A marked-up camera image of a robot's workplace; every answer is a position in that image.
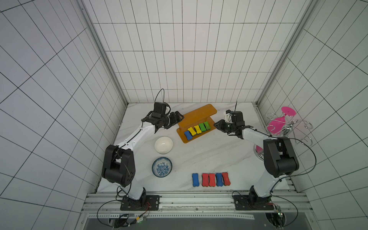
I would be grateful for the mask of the white bowl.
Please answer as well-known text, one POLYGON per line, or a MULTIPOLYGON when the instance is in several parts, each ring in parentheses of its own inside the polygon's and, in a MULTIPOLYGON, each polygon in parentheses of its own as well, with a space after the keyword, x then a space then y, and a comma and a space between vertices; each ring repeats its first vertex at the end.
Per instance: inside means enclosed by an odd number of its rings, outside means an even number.
POLYGON ((169 137, 160 137, 156 140, 154 148, 159 154, 167 154, 173 148, 173 141, 169 137))

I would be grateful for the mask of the right electronics board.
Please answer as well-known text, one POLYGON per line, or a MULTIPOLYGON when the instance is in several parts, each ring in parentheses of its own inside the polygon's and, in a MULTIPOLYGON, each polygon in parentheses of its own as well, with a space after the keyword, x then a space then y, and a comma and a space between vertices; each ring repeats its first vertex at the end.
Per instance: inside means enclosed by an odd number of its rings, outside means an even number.
POLYGON ((286 225, 286 216, 282 213, 280 206, 275 205, 276 212, 266 213, 268 222, 276 228, 281 228, 286 225))

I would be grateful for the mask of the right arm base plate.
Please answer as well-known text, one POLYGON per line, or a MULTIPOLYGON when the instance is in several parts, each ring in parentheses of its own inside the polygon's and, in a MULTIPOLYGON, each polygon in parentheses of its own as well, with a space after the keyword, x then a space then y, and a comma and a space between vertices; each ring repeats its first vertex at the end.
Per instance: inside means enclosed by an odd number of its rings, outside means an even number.
POLYGON ((253 197, 246 195, 232 196, 236 210, 243 211, 271 211, 274 210, 274 205, 269 203, 268 197, 253 197))

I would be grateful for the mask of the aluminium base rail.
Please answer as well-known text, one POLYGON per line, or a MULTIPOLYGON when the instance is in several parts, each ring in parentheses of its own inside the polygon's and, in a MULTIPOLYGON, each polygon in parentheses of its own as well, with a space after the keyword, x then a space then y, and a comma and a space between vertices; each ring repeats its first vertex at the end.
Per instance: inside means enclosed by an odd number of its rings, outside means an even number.
POLYGON ((311 212, 311 205, 303 193, 282 191, 274 193, 270 204, 260 208, 248 206, 246 191, 215 192, 148 192, 147 203, 141 208, 123 201, 112 192, 89 194, 82 207, 82 214, 89 218, 118 218, 128 214, 131 218, 144 215, 149 218, 241 218, 253 219, 255 214, 311 212))

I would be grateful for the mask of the blue patterned bowl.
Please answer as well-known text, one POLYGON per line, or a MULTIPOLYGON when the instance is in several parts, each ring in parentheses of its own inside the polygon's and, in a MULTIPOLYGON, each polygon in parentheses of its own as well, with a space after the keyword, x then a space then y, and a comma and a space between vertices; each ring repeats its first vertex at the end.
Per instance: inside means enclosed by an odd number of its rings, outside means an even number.
POLYGON ((170 159, 166 157, 160 157, 152 164, 152 173, 159 178, 168 176, 173 168, 173 164, 170 159))

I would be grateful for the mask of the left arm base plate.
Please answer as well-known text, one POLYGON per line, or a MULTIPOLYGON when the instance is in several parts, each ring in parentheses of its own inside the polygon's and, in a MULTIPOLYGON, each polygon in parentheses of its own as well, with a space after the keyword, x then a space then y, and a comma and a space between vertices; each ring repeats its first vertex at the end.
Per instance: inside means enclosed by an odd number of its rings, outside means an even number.
POLYGON ((121 202, 121 211, 157 211, 160 204, 159 195, 146 195, 143 194, 139 200, 131 198, 124 198, 121 202))

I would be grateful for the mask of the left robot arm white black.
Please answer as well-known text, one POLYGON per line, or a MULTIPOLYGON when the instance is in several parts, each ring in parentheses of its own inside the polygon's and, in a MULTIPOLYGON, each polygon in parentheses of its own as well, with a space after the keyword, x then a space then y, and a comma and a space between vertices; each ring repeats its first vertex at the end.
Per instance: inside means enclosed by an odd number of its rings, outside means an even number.
POLYGON ((136 173, 134 154, 160 128, 170 129, 184 119, 178 111, 166 112, 168 107, 170 106, 166 102, 155 102, 153 110, 141 120, 136 131, 120 144, 109 145, 105 150, 102 178, 120 185, 131 200, 141 201, 146 194, 145 188, 134 178, 136 173))

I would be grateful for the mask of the red eraser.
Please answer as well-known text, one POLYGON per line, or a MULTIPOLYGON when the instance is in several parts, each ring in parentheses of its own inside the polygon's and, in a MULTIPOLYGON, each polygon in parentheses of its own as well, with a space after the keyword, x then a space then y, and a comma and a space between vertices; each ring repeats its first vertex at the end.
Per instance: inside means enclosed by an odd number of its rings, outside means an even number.
POLYGON ((229 174, 227 172, 222 173, 222 178, 223 178, 223 184, 225 186, 230 186, 231 185, 231 181, 229 179, 229 174))
POLYGON ((209 173, 209 186, 210 187, 216 186, 216 176, 214 173, 209 173))
POLYGON ((202 186, 209 187, 209 174, 208 173, 202 174, 202 186))

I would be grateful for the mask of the green eraser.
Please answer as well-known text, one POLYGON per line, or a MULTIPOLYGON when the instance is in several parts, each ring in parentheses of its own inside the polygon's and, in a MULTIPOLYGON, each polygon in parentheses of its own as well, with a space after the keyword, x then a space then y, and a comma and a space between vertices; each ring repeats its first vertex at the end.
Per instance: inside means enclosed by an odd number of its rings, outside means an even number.
POLYGON ((211 130, 211 126, 210 126, 208 121, 205 121, 203 124, 204 124, 206 130, 211 130))
POLYGON ((204 123, 200 123, 200 124, 198 124, 199 125, 199 127, 200 127, 200 130, 202 131, 202 132, 205 132, 207 129, 206 129, 206 126, 204 125, 204 123))

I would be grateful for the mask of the yellow eraser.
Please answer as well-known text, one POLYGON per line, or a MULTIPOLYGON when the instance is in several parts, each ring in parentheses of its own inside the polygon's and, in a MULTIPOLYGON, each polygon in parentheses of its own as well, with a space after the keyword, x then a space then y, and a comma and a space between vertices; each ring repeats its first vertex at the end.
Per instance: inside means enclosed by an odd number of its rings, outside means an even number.
POLYGON ((193 127, 190 127, 188 129, 188 131, 190 132, 190 134, 191 134, 192 137, 195 136, 195 135, 197 135, 197 133, 196 133, 196 131, 195 131, 195 129, 193 127))
POLYGON ((201 134, 202 133, 202 130, 201 130, 201 128, 200 128, 199 125, 194 126, 194 128, 195 128, 195 131, 196 131, 197 134, 201 134))

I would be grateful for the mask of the orange wooden two-tier shelf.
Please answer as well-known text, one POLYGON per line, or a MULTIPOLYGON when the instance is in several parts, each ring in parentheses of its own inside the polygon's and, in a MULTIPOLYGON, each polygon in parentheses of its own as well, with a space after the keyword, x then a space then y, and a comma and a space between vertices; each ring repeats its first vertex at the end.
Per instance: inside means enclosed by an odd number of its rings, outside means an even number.
POLYGON ((196 110, 193 110, 187 114, 184 115, 184 119, 179 123, 179 128, 177 129, 177 134, 179 135, 180 139, 182 140, 182 142, 184 144, 187 144, 209 132, 211 132, 212 130, 215 129, 214 127, 214 121, 211 118, 212 115, 215 115, 217 113, 216 108, 211 105, 211 104, 207 104, 204 105, 196 110), (193 127, 200 124, 200 123, 204 123, 205 121, 208 121, 210 126, 211 126, 211 130, 206 130, 205 132, 202 132, 201 134, 197 134, 195 136, 193 136, 193 139, 188 141, 186 136, 184 135, 184 132, 187 131, 190 127, 193 127))

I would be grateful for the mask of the blue eraser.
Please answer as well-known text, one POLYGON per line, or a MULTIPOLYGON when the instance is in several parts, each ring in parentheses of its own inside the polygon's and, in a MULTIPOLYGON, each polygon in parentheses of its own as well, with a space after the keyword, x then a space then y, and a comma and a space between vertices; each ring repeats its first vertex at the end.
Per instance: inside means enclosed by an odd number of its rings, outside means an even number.
POLYGON ((215 176, 216 176, 216 186, 217 187, 224 186, 222 173, 216 173, 215 176))
POLYGON ((193 187, 199 187, 199 176, 198 173, 192 174, 193 187))
POLYGON ((191 132, 188 131, 188 130, 184 132, 184 135, 186 136, 188 141, 193 139, 193 136, 192 136, 191 132))

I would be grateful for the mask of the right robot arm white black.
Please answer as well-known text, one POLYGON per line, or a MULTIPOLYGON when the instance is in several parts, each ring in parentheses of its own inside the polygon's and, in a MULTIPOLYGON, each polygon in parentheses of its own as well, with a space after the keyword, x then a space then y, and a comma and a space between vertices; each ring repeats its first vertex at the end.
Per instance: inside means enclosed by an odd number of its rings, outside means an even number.
POLYGON ((263 149, 265 171, 251 187, 249 196, 269 198, 281 176, 289 176, 299 169, 296 153, 288 137, 273 137, 246 125, 240 111, 227 110, 225 119, 214 123, 214 127, 228 136, 250 141, 263 149))

